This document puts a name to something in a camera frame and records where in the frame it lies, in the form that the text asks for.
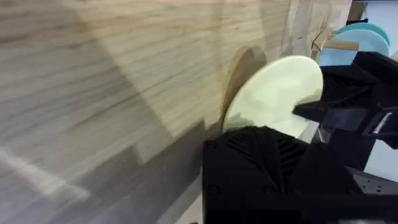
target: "stacked plates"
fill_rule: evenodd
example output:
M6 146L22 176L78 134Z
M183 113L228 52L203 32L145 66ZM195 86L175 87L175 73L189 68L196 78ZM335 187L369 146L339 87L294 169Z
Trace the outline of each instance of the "stacked plates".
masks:
M378 26L368 23L356 23L348 25L338 31L333 40L359 42L361 52L379 52L389 56L390 40L387 34ZM340 49L323 49L320 52L318 64L351 65L357 51Z

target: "wooden block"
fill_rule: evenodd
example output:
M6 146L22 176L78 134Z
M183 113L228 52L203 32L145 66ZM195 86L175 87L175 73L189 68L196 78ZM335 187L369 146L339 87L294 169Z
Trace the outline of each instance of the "wooden block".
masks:
M323 44L323 48L341 49L341 50L358 50L359 43L341 40L327 40Z

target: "light green plate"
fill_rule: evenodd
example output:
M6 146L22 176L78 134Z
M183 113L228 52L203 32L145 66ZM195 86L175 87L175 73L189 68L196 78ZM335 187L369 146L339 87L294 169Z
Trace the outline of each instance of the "light green plate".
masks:
M323 77L315 61L288 56L256 72L230 104L223 131L245 126L267 126L295 138L309 121L294 115L295 105L318 101Z

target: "wooden table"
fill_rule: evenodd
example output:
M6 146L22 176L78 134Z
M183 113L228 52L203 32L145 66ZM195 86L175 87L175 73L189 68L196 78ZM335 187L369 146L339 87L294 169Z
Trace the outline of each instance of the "wooden table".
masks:
M1 0L0 223L178 220L234 92L350 4Z

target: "teal plate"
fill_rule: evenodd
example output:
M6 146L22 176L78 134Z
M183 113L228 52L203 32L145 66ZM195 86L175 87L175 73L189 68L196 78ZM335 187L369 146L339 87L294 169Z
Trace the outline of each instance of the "teal plate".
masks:
M370 24L367 22L359 22L359 23L355 23L355 24L350 24L350 25L345 26L345 27L341 28L340 30L336 31L336 33L340 34L342 32L346 32L347 30L352 30L352 29L366 29L366 30L371 30L373 32L376 32L380 36L382 36L384 38L384 40L386 40L388 46L391 46L390 38L388 38L386 31L384 31L382 28L380 28L377 25Z

